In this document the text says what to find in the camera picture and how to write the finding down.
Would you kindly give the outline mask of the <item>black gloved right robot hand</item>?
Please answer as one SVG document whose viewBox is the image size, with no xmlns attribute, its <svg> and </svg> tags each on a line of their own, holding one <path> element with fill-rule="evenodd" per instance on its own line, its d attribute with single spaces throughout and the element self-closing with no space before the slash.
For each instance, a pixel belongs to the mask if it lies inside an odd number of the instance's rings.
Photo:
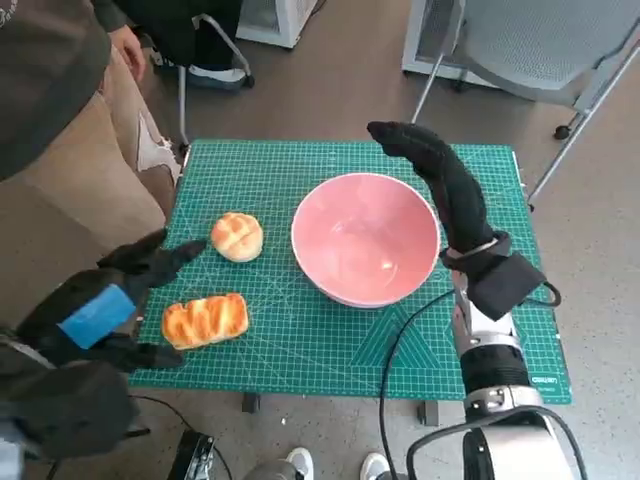
<svg viewBox="0 0 640 480">
<path fill-rule="evenodd" d="M 427 184 L 450 248 L 466 254 L 494 239 L 481 187 L 449 144 L 410 123 L 371 121 L 367 131 L 386 155 L 408 160 Z"/>
</svg>

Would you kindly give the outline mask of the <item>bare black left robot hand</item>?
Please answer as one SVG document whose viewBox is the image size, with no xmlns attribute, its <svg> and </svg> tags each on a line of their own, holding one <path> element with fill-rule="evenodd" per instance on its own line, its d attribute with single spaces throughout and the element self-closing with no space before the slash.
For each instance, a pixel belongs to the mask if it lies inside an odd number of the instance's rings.
<svg viewBox="0 0 640 480">
<path fill-rule="evenodd" d="M 56 366 L 95 360 L 127 373 L 181 366 L 175 348 L 139 343 L 117 331 L 149 290 L 171 283 L 207 247 L 198 239 L 164 249 L 166 237 L 166 229 L 155 231 L 71 276 L 18 325 L 17 338 Z"/>
</svg>

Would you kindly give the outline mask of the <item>person's hand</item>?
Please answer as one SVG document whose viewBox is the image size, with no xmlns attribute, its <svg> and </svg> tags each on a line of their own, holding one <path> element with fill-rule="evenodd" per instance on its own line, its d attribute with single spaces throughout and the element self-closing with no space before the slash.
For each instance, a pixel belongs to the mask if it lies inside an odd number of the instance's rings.
<svg viewBox="0 0 640 480">
<path fill-rule="evenodd" d="M 127 25 L 110 32 L 109 37 L 112 45 L 124 59 L 134 80 L 140 83 L 144 78 L 146 60 L 138 37 Z"/>
</svg>

